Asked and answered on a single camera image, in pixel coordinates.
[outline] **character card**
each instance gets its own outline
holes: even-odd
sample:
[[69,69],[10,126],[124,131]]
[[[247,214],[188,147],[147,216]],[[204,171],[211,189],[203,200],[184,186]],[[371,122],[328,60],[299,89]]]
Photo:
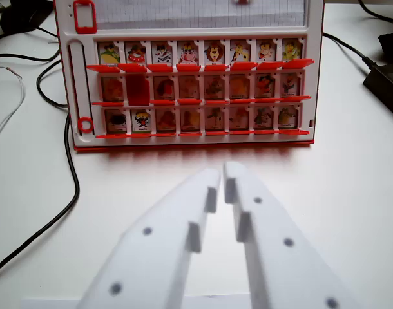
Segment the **character card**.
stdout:
[[224,130],[224,110],[222,108],[205,109],[205,130],[206,131]]
[[198,46],[193,41],[178,41],[178,63],[198,64]]
[[154,76],[153,77],[153,92],[155,100],[173,100],[173,80],[168,76]]
[[255,75],[255,97],[256,98],[273,98],[275,90],[275,80],[271,74]]
[[291,97],[300,93],[300,78],[296,73],[281,74],[281,97]]
[[204,64],[225,64],[224,45],[220,41],[204,41]]
[[140,42],[125,42],[126,63],[146,64],[146,48]]
[[126,133],[126,116],[119,109],[105,109],[107,134]]
[[244,74],[229,76],[229,96],[249,98],[249,79]]
[[254,129],[272,129],[274,112],[269,106],[254,108]]
[[181,108],[181,131],[195,132],[201,130],[200,113],[197,108]]
[[299,59],[302,56],[302,44],[298,39],[282,40],[282,60]]
[[194,75],[180,75],[179,98],[199,99],[199,80]]
[[231,62],[250,61],[251,45],[246,40],[231,40]]
[[132,133],[151,132],[151,114],[145,109],[131,109]]
[[295,106],[280,106],[278,129],[296,129],[298,127],[298,110]]
[[152,42],[151,52],[153,64],[167,64],[172,66],[172,46],[168,42]]
[[157,132],[175,132],[177,130],[175,114],[169,108],[157,108],[155,116],[157,118]]
[[102,77],[102,97],[103,101],[123,101],[124,90],[122,82],[118,77]]
[[205,98],[223,99],[225,82],[219,75],[205,75]]
[[113,42],[98,42],[99,64],[120,63],[119,48]]
[[229,108],[229,129],[248,130],[249,112],[245,107]]

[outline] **white desk surface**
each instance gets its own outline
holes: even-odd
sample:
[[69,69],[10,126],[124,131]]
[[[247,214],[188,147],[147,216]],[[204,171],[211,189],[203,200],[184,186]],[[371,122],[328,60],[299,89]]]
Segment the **white desk surface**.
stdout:
[[[393,6],[373,9],[393,16]],[[53,16],[42,26],[54,31]],[[381,64],[377,37],[393,32],[393,24],[358,5],[335,4],[326,6],[324,30]],[[0,53],[48,57],[57,48],[50,39],[39,31],[11,36],[0,40]],[[121,233],[166,192],[200,169],[238,160],[260,175],[363,308],[393,309],[393,114],[363,86],[364,63],[346,54],[323,39],[310,147],[73,153],[81,197],[65,220],[0,272],[0,308],[17,309],[23,298],[79,298]],[[62,210],[73,183],[63,146],[66,114],[35,87],[47,64],[7,58],[0,64],[21,74],[26,86],[23,106],[0,136],[2,260]],[[43,89],[65,102],[59,70]],[[19,94],[15,77],[0,70],[0,119]],[[203,252],[192,258],[186,294],[248,292],[243,246],[220,194]]]

